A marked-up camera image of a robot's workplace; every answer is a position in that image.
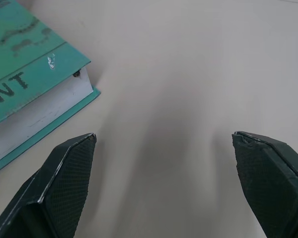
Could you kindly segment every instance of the book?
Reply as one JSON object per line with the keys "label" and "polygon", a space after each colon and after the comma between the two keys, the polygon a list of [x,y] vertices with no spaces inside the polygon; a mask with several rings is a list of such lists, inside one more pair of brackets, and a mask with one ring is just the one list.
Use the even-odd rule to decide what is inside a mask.
{"label": "book", "polygon": [[0,0],[0,169],[100,94],[88,63],[15,0]]}

